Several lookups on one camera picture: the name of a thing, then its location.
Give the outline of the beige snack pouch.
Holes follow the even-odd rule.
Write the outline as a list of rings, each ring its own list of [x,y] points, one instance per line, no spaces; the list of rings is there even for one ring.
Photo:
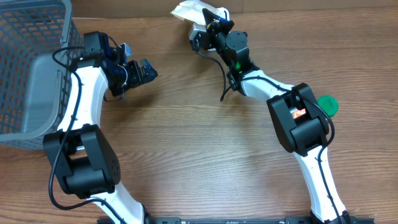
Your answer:
[[[199,25],[205,25],[202,9],[207,8],[218,16],[229,20],[229,11],[224,7],[213,7],[200,0],[188,0],[180,2],[171,14],[181,20],[188,20]]]

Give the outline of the green lid jar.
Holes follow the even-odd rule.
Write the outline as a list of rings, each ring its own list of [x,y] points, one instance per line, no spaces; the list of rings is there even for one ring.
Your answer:
[[[319,97],[317,102],[329,117],[333,117],[339,110],[339,104],[337,100],[330,95],[323,95]]]

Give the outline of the orange Kleenex tissue pack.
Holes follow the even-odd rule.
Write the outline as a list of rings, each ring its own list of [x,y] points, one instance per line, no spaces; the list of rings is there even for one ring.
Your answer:
[[[297,118],[305,115],[307,113],[307,111],[306,111],[306,109],[301,109],[301,110],[294,109],[290,113],[292,114],[293,119],[297,119]]]

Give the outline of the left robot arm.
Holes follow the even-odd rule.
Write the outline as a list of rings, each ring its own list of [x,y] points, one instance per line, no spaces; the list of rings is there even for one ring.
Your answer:
[[[158,73],[146,59],[129,61],[130,47],[110,46],[113,38],[104,32],[85,33],[83,40],[81,54],[69,65],[56,61],[70,72],[72,88],[57,131],[43,140],[52,166],[50,201],[60,210],[94,203],[111,223],[155,223],[123,186],[119,160],[100,130],[100,117],[107,90],[121,100],[127,90],[154,81]]]

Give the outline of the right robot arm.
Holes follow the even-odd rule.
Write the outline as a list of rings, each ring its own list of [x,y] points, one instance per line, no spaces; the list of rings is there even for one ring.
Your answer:
[[[296,158],[311,201],[312,223],[351,223],[338,196],[329,162],[328,146],[334,125],[305,83],[287,85],[268,77],[249,56],[248,35],[232,30],[234,23],[209,9],[202,10],[204,25],[194,25],[190,44],[195,52],[215,49],[221,57],[223,91],[238,91],[268,106],[277,138]]]

